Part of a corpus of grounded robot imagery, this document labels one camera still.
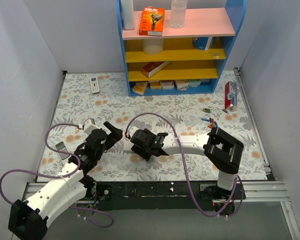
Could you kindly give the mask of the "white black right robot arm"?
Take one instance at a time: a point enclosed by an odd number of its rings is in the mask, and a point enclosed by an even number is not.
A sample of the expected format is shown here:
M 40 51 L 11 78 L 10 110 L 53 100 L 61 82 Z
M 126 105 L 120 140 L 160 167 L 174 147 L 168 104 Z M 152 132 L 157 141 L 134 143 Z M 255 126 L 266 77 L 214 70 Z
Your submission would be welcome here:
M 130 139 L 124 143 L 124 151 L 133 152 L 146 161 L 152 156 L 177 154 L 200 155 L 207 157 L 219 170 L 216 194 L 227 199 L 234 193 L 234 181 L 239 171 L 244 144 L 221 128 L 212 128 L 202 135 L 182 135 L 169 133 L 154 134 L 148 129 L 132 127 Z

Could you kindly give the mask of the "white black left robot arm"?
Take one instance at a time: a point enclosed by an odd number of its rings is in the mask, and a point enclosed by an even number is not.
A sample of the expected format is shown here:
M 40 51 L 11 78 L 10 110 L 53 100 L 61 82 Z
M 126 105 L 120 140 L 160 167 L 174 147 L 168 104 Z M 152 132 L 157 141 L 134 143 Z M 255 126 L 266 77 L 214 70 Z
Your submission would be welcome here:
M 80 199 L 96 195 L 96 181 L 88 173 L 97 166 L 102 155 L 123 137 L 123 131 L 108 121 L 98 128 L 87 120 L 77 128 L 87 134 L 61 171 L 38 192 L 26 200 L 16 200 L 10 209 L 8 229 L 22 240 L 41 240 L 49 226 L 65 210 Z

